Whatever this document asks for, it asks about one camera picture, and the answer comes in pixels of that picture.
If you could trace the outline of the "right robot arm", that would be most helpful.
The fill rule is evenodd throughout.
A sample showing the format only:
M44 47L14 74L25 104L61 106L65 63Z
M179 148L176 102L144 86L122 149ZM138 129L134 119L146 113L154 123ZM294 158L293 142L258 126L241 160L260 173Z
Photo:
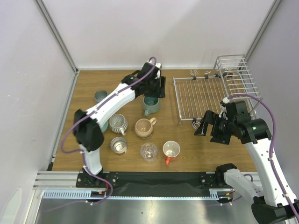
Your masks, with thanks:
M216 168L215 182L221 187L235 189L250 202L254 218L260 224L275 224L299 217L299 200L291 190L274 152L275 134L263 119L252 119L246 103L221 102L222 111L205 112L195 135L205 136L212 125L211 142L230 143L236 137L246 147L254 161L261 187L258 187L233 164Z

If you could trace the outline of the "white ribbed ceramic mug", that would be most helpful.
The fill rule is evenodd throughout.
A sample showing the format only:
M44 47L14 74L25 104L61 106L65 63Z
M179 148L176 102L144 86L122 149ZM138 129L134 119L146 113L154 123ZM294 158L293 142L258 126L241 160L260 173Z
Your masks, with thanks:
M114 114L109 120L109 126L113 133L126 135L128 121L122 114Z

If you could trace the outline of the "beige ceramic mug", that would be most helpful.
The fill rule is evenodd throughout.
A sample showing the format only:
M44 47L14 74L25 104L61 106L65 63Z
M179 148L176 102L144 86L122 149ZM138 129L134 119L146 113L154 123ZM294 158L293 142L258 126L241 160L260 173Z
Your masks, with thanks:
M136 135L142 139L149 138L154 132L156 122L156 118L138 120L135 124Z

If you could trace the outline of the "grey metallic cup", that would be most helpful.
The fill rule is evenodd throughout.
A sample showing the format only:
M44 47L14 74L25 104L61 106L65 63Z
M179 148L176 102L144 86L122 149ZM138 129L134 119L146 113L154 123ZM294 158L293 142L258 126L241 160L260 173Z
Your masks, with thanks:
M107 96L108 96L108 92L106 90L99 90L94 94L94 98L97 103L104 100Z

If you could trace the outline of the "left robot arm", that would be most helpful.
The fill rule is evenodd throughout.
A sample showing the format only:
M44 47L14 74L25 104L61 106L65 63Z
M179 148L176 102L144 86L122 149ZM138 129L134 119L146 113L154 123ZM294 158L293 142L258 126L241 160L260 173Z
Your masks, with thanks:
M162 64L148 61L141 70L125 76L121 83L100 103L74 114L73 135L84 155L86 181L93 187L102 184L100 173L100 147L104 142L103 125L124 105L140 95L155 98L165 97L166 78L161 73Z

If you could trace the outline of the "speckled teal ceramic mug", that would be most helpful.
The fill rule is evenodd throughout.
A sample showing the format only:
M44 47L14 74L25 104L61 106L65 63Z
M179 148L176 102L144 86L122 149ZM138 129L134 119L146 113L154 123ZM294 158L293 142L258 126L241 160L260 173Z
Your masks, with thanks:
M144 97L142 108L144 110L144 115L149 116L150 114L156 113L160 110L161 101L159 98Z

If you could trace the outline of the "orange mug white inside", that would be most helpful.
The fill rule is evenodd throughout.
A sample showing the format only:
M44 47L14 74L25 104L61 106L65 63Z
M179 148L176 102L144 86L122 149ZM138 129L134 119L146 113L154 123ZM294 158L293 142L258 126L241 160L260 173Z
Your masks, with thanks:
M180 154L180 145L175 141L167 141L163 145L163 154L166 159L165 165L168 166L171 161L176 160Z

